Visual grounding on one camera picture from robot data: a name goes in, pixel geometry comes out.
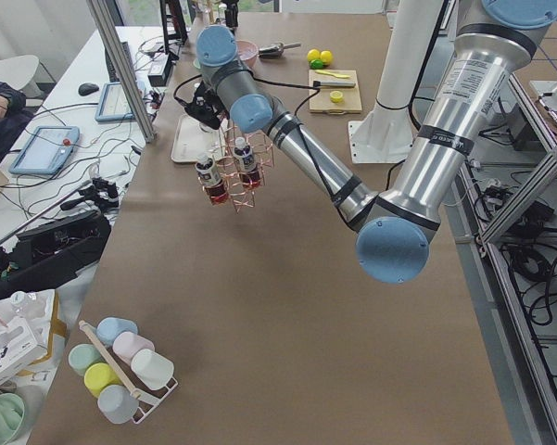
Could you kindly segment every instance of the pink bowl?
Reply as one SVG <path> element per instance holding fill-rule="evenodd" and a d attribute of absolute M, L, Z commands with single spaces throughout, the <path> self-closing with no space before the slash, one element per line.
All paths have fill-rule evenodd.
<path fill-rule="evenodd" d="M 237 52 L 239 53 L 241 60 L 243 60 L 246 65 L 252 69 L 256 60 L 258 60 L 258 46 L 247 40 L 237 40 Z"/>

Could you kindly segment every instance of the chair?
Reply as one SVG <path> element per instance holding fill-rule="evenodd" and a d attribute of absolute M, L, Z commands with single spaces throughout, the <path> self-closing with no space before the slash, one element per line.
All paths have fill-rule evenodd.
<path fill-rule="evenodd" d="M 39 67 L 37 56 L 16 56 L 0 60 L 0 82 L 8 83 L 13 89 L 27 86 Z"/>

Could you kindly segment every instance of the pink cup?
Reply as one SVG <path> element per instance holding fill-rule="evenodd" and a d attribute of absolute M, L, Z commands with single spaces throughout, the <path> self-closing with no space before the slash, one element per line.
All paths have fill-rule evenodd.
<path fill-rule="evenodd" d="M 129 365 L 132 364 L 133 356 L 139 350 L 155 350 L 155 345 L 147 338 L 130 331 L 122 332 L 113 342 L 113 351 Z"/>

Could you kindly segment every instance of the cup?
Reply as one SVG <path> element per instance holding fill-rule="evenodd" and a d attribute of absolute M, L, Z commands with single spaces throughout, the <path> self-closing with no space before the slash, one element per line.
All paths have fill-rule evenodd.
<path fill-rule="evenodd" d="M 138 399 L 132 397 L 126 387 L 109 385 L 99 394 L 97 406 L 112 424 L 125 424 L 138 410 Z"/>
<path fill-rule="evenodd" d="M 152 390 L 161 389 L 167 385 L 175 370 L 175 365 L 171 360 L 153 350 L 136 352 L 130 367 L 132 372 Z"/>
<path fill-rule="evenodd" d="M 108 317 L 101 320 L 101 323 L 96 327 L 96 336 L 105 346 L 111 346 L 118 335 L 125 331 L 138 334 L 138 326 L 132 320 Z"/>
<path fill-rule="evenodd" d="M 95 363 L 84 373 L 84 385 L 96 398 L 109 385 L 121 385 L 120 378 L 107 363 Z"/>
<path fill-rule="evenodd" d="M 128 365 L 132 364 L 132 358 L 139 350 L 155 350 L 155 345 L 130 331 L 122 332 L 113 342 L 113 351 Z"/>
<path fill-rule="evenodd" d="M 84 377 L 86 370 L 93 364 L 103 361 L 99 351 L 93 345 L 86 343 L 76 345 L 68 354 L 68 364 L 80 377 Z"/>

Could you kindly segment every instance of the computer mouse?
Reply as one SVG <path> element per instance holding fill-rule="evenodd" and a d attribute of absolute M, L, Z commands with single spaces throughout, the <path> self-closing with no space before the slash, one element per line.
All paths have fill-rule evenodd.
<path fill-rule="evenodd" d="M 99 85 L 95 83 L 83 83 L 81 86 L 78 87 L 79 95 L 90 95 L 95 91 L 99 91 Z"/>

